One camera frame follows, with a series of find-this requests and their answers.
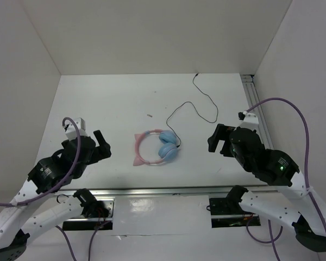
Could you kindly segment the pink blue cat-ear headphones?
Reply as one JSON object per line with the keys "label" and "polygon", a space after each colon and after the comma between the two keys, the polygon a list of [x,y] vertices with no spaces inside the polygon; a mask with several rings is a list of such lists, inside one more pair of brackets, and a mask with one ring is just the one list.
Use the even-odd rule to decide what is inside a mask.
{"label": "pink blue cat-ear headphones", "polygon": [[[141,142],[147,136],[153,134],[158,135],[159,140],[163,143],[163,146],[158,151],[158,155],[160,159],[156,161],[148,161],[145,160],[140,155],[140,145]],[[134,144],[135,158],[133,161],[133,166],[159,165],[164,162],[173,160],[178,154],[178,148],[179,148],[179,145],[177,145],[178,138],[175,135],[175,133],[171,130],[162,130],[162,129],[147,130],[141,134],[135,134],[134,137],[135,137],[135,144]]]}

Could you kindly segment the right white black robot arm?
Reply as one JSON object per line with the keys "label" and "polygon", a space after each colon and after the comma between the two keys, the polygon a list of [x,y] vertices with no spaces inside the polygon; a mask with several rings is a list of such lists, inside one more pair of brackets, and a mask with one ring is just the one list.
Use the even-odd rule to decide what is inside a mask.
{"label": "right white black robot arm", "polygon": [[218,124],[208,138],[214,152],[223,141],[220,153],[235,158],[246,172],[274,187],[293,205],[280,207],[240,185],[227,194],[226,206],[232,213],[256,213],[295,234],[297,241],[314,252],[326,252],[326,204],[307,187],[298,165],[285,152],[267,149],[255,130]]}

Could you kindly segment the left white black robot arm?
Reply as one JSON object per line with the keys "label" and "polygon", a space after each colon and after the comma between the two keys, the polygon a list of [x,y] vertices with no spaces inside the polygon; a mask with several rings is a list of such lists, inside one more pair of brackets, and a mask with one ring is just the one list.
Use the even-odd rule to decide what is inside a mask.
{"label": "left white black robot arm", "polygon": [[[41,159],[28,174],[22,189],[14,197],[17,202],[25,201],[47,192],[66,178],[68,185],[79,178],[88,165],[107,159],[111,156],[110,145],[105,141],[101,131],[94,131],[95,138],[82,135],[62,142],[62,149],[51,157]],[[83,216],[98,218],[100,222],[109,216],[109,210],[88,189],[79,189],[73,195],[51,209],[35,214],[35,211],[51,195],[23,206],[13,205],[4,208],[0,213],[0,260],[16,260],[27,246],[52,228],[68,219]]]}

